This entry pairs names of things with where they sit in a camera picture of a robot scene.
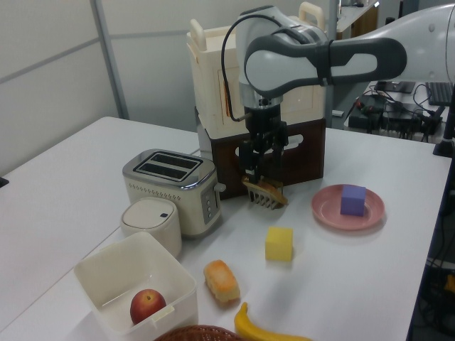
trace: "woven basket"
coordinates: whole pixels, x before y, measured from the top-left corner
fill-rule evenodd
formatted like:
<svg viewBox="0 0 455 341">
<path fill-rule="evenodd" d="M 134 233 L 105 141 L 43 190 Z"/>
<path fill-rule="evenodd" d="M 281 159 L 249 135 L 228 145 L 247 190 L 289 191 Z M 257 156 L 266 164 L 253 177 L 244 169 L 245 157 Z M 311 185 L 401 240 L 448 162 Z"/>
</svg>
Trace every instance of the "woven basket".
<svg viewBox="0 0 455 341">
<path fill-rule="evenodd" d="M 245 341 L 239 335 L 214 325 L 189 325 L 163 334 L 155 341 Z"/>
</svg>

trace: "yellow cube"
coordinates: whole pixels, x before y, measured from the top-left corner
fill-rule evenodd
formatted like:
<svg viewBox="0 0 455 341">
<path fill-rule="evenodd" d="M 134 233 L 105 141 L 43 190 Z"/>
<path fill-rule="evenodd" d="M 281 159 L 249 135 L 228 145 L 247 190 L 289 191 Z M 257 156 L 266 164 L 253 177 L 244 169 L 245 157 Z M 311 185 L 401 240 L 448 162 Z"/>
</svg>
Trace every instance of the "yellow cube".
<svg viewBox="0 0 455 341">
<path fill-rule="evenodd" d="M 265 259 L 270 261 L 292 260 L 292 229 L 269 227 L 265 239 Z"/>
</svg>

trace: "banana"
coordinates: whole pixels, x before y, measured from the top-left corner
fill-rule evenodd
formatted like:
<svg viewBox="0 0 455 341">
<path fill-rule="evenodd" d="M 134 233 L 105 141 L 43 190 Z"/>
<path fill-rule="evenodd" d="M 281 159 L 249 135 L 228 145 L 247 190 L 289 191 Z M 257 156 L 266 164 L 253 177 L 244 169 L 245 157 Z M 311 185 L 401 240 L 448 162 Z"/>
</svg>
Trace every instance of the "banana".
<svg viewBox="0 0 455 341">
<path fill-rule="evenodd" d="M 261 329 L 250 321 L 247 311 L 248 304 L 244 302 L 234 318 L 237 334 L 245 339 L 253 341 L 311 341 L 307 337 L 277 334 Z"/>
</svg>

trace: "white plastic bin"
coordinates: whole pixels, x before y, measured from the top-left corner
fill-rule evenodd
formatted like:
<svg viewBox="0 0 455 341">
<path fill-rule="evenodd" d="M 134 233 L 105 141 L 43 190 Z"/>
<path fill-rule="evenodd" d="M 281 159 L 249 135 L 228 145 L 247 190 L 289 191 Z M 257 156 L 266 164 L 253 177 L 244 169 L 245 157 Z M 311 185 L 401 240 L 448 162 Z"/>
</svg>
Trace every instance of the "white plastic bin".
<svg viewBox="0 0 455 341">
<path fill-rule="evenodd" d="M 149 233 L 138 232 L 102 249 L 83 259 L 74 272 L 111 340 L 154 340 L 198 323 L 196 280 Z M 160 292 L 167 306 L 133 325 L 131 301 L 146 288 Z"/>
</svg>

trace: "keyboard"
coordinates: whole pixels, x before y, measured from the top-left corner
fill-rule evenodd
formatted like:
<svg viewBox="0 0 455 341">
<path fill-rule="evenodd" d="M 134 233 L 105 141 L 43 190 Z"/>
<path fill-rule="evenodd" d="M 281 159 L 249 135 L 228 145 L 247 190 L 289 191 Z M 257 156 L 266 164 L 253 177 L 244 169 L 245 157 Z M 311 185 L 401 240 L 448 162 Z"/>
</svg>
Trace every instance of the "keyboard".
<svg viewBox="0 0 455 341">
<path fill-rule="evenodd" d="M 429 97 L 429 105 L 448 107 L 452 99 L 454 86 L 451 83 L 425 83 Z"/>
</svg>

